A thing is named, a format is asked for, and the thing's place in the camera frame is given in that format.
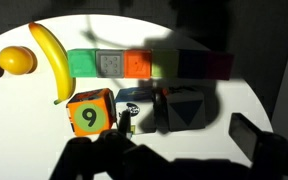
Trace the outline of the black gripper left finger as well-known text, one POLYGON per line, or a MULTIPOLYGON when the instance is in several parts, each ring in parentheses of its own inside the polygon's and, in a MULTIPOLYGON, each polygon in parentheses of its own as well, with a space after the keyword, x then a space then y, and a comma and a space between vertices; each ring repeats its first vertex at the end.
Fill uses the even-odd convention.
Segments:
POLYGON ((118 131, 125 136, 131 134, 131 115, 129 110, 124 110, 121 113, 118 131))

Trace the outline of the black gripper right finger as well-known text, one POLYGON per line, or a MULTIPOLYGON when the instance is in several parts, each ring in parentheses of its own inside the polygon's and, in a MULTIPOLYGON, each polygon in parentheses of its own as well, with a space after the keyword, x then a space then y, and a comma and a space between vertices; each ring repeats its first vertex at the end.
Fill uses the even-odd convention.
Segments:
POLYGON ((232 113, 228 133, 244 155, 249 160, 253 160, 256 155, 258 139, 263 135, 263 131, 243 114, 232 113))

